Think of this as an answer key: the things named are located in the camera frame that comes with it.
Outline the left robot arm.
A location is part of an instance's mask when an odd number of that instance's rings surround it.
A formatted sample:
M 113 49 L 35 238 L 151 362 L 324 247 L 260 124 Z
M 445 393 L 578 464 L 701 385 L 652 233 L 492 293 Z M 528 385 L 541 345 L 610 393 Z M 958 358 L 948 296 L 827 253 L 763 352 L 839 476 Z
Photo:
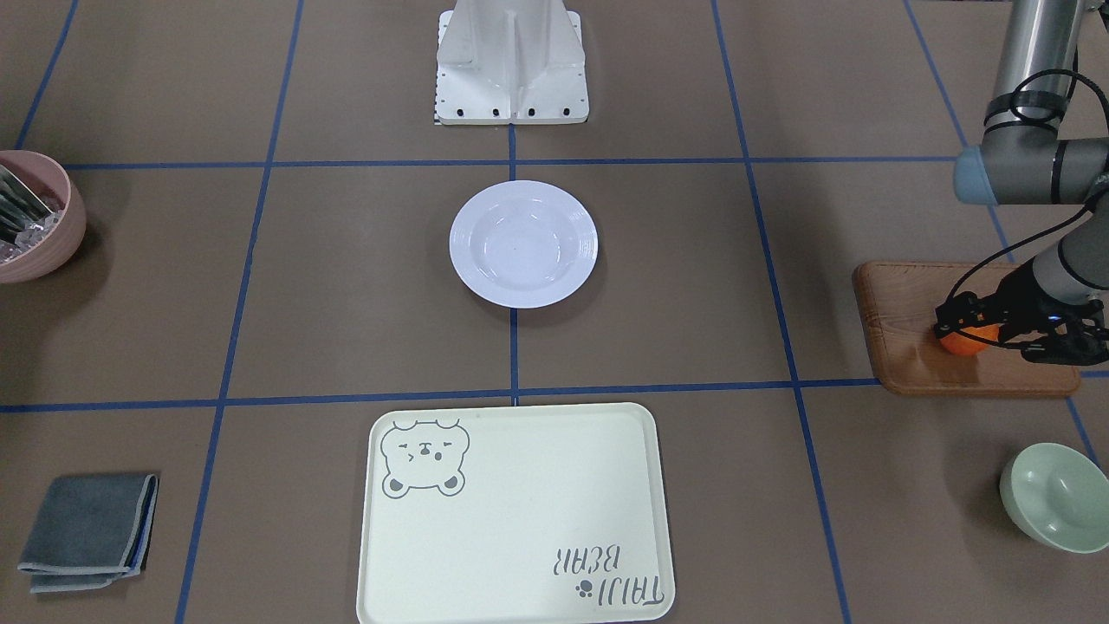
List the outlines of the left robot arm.
M 971 205 L 1077 205 L 1061 238 L 993 295 L 956 282 L 935 311 L 938 339 L 1014 350 L 1031 364 L 1106 362 L 1106 139 L 1059 139 L 1074 88 L 1106 92 L 1076 67 L 1086 1 L 1015 1 L 978 146 L 956 158 L 956 197 Z

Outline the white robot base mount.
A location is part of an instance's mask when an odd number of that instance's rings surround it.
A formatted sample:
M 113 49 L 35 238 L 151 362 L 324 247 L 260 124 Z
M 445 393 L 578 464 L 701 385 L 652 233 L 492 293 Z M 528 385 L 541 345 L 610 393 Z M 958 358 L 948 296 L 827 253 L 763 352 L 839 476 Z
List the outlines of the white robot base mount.
M 440 13 L 433 119 L 444 126 L 590 117 L 582 21 L 562 1 L 458 1 Z

